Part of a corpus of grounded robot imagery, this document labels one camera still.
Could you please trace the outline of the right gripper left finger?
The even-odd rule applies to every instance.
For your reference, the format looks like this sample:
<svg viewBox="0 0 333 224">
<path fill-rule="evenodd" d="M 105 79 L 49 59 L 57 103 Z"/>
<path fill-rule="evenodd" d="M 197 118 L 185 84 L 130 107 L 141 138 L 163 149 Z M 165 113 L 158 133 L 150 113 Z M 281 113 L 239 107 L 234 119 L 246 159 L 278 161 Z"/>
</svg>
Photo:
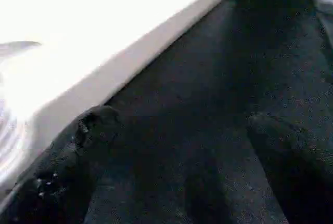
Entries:
<svg viewBox="0 0 333 224">
<path fill-rule="evenodd" d="M 121 129 L 110 106 L 92 107 L 65 127 L 1 202 L 1 223 L 83 223 L 96 166 Z"/>
</svg>

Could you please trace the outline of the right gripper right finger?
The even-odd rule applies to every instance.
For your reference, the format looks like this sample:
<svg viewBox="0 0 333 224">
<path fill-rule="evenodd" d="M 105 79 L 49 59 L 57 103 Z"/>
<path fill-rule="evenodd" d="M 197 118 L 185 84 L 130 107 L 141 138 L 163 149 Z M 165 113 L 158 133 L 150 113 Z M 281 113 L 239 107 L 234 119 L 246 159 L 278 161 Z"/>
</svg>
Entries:
<svg viewBox="0 0 333 224">
<path fill-rule="evenodd" d="M 285 117 L 257 112 L 247 136 L 289 223 L 332 223 L 332 142 Z"/>
</svg>

